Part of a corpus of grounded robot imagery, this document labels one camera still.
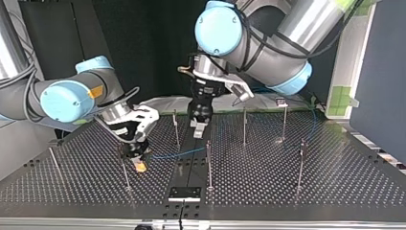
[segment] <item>black cable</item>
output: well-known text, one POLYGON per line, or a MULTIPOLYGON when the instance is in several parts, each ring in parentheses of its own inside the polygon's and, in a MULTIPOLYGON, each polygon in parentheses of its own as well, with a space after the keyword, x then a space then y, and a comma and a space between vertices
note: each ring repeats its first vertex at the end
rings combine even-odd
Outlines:
MULTIPOLYGON (((245 14, 243 14, 244 16, 244 20, 242 21, 242 24, 244 27, 250 27, 249 22, 248 22, 248 18, 245 14)), ((241 71, 246 71, 247 70, 247 61, 248 61, 248 57, 250 55, 250 50, 251 50, 251 33, 249 31, 247 31, 247 40, 246 40, 246 44, 245 44, 245 54, 244 54, 244 59, 242 60, 241 66, 239 68, 236 67, 237 71, 241 72, 241 71)))
POLYGON ((329 50, 334 45, 334 43, 340 38, 341 33, 344 31, 346 26, 349 24, 350 20, 352 19, 353 15, 355 14, 356 10, 359 8, 359 6, 362 4, 363 1, 364 0, 357 0, 355 2, 355 4, 353 5, 348 17, 344 20, 342 28, 340 29, 338 34, 330 41, 330 43, 325 48, 323 48, 322 50, 320 50, 320 51, 318 51, 316 53, 313 53, 313 54, 310 54, 310 55, 305 55, 305 56, 288 53, 288 52, 280 50, 280 49, 272 46, 268 42, 264 41, 259 35, 257 35, 252 30, 252 28, 251 28, 251 26, 250 26, 250 24, 249 24, 249 22, 247 20, 247 16, 245 15, 245 13, 243 11, 240 11, 237 7, 233 7, 233 10, 237 13, 237 15, 238 15, 239 19, 241 20, 243 26, 247 30, 247 33, 251 34, 257 41, 259 41, 261 44, 263 44, 268 49, 270 49, 270 50, 272 50, 272 51, 274 51, 274 52, 276 52, 278 54, 288 56, 290 58, 314 58, 314 57, 317 57, 317 56, 321 55, 325 51, 329 50))
POLYGON ((209 61, 215 66, 217 67, 219 70, 221 70, 221 72, 223 72, 224 75, 228 75, 228 71, 226 69, 224 69, 223 67, 221 67, 217 62, 215 62, 215 60, 213 58, 221 58, 221 57, 216 57, 216 56, 211 56, 209 54, 206 54, 204 52, 196 52, 196 53, 191 53, 189 54, 189 57, 194 57, 194 56, 198 56, 198 55, 202 55, 202 56, 206 56, 209 61))

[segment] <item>white wall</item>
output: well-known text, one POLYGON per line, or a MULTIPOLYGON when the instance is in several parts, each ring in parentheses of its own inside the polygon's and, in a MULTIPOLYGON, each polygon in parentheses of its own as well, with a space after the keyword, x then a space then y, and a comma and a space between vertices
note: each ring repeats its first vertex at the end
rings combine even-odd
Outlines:
MULTIPOLYGON (((4 0, 10 12, 21 16, 17 0, 4 0)), ((12 18, 18 33, 24 37, 21 25, 12 18)), ((37 77, 42 73, 37 65, 37 77)), ((48 142, 55 139, 54 130, 30 122, 0 121, 0 180, 17 170, 24 163, 39 155, 48 147, 48 142)))

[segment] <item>cable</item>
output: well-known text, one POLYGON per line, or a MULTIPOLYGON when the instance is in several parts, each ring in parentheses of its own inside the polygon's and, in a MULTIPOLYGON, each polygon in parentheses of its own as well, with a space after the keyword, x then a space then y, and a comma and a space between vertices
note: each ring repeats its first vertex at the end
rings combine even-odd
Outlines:
POLYGON ((185 151, 185 152, 178 153, 178 154, 169 154, 167 156, 154 156, 154 155, 152 155, 152 159, 171 159, 171 158, 175 158, 175 157, 178 157, 178 156, 191 154, 191 153, 194 153, 194 152, 197 152, 197 151, 202 151, 202 150, 205 150, 205 149, 206 148, 193 149, 193 150, 185 151))
POLYGON ((223 67, 221 67, 217 62, 215 62, 215 60, 213 58, 221 58, 221 57, 217 57, 217 56, 211 56, 209 54, 206 54, 204 52, 196 52, 196 53, 191 53, 189 54, 189 57, 194 57, 194 56, 198 56, 198 55, 202 55, 202 56, 206 56, 209 61, 215 66, 217 67, 219 70, 221 70, 221 72, 223 72, 224 75, 228 75, 228 71, 226 69, 224 69, 223 67))
POLYGON ((317 56, 321 55, 322 53, 329 50, 334 45, 334 43, 339 39, 341 33, 344 31, 346 26, 349 24, 350 20, 352 19, 353 15, 355 14, 356 10, 359 8, 359 6, 362 4, 363 1, 364 0, 357 0, 355 2, 355 4, 353 5, 348 17, 344 20, 343 27, 340 29, 338 34, 330 41, 330 43, 325 48, 323 48, 322 50, 320 50, 320 51, 318 51, 316 53, 306 55, 306 56, 291 54, 291 53, 288 53, 286 51, 280 50, 280 49, 272 46, 271 44, 266 42, 266 39, 264 41, 259 35, 257 35, 252 30, 252 28, 251 28, 251 26, 249 24, 249 21, 247 19, 247 16, 245 15, 245 13, 243 11, 240 11, 237 8, 237 6, 233 7, 232 10, 234 10, 237 13, 237 15, 238 15, 239 19, 241 20, 243 26, 247 30, 247 33, 252 35, 257 41, 259 41, 261 44, 263 44, 268 49, 270 49, 270 50, 272 50, 272 51, 274 51, 274 52, 276 52, 278 54, 288 56, 290 58, 305 58, 305 59, 307 59, 307 58, 314 58, 314 57, 317 57, 317 56))
POLYGON ((23 110, 24 110, 24 115, 26 116, 27 120, 29 120, 29 121, 31 121, 33 123, 38 123, 43 118, 37 116, 37 114, 35 114, 37 117, 33 116, 33 113, 35 113, 35 112, 31 108, 30 101, 29 101, 30 88, 32 87, 32 83, 34 82, 35 73, 36 73, 36 70, 33 70, 30 77, 28 78, 27 84, 26 84, 25 89, 24 89, 23 110))
POLYGON ((313 138, 314 131, 316 130, 316 126, 317 126, 317 116, 316 116, 316 112, 314 111, 314 108, 311 108, 310 111, 313 113, 313 128, 312 128, 311 131, 308 133, 307 142, 310 142, 310 140, 313 138))

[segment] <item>gray robot arm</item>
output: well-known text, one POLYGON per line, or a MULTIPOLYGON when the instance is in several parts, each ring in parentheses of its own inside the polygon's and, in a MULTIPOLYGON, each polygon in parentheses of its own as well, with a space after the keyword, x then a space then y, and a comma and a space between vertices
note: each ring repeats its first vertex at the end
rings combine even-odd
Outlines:
POLYGON ((354 2, 297 1, 278 31, 268 37, 246 25, 235 6, 210 1, 197 19, 195 36, 207 54, 227 60, 279 93, 292 95, 311 76, 307 58, 354 2))
POLYGON ((93 116, 123 143, 122 157, 131 158, 137 170, 146 169, 147 136, 159 119, 158 111, 127 104, 139 88, 125 93, 106 57, 79 63, 73 77, 36 81, 34 64, 28 62, 1 0, 0 51, 0 119, 37 122, 49 117, 73 123, 97 107, 93 116))
POLYGON ((318 55, 313 54, 314 51, 350 5, 354 5, 351 11, 354 13, 361 3, 362 0, 296 1, 278 31, 268 37, 250 26, 245 14, 236 6, 223 1, 209 1, 194 28, 199 50, 204 54, 195 56, 192 71, 181 69, 181 72, 194 77, 189 116, 191 126, 195 127, 195 138, 201 138, 213 114, 213 97, 219 96, 205 93, 215 89, 210 85, 224 83, 237 95, 239 102, 254 97, 242 79, 224 71, 226 62, 278 93, 296 94, 306 85, 312 73, 307 59, 318 55), (199 110, 202 107, 206 108, 206 112, 199 110))

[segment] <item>green tape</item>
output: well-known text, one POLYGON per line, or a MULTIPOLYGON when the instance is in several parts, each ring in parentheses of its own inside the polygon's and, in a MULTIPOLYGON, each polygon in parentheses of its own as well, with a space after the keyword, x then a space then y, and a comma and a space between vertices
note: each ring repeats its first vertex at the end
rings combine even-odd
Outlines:
POLYGON ((345 116, 347 107, 350 105, 351 87, 334 86, 327 109, 328 116, 345 116))
POLYGON ((345 12, 346 10, 349 9, 349 7, 352 5, 354 0, 335 0, 335 4, 343 11, 345 12))

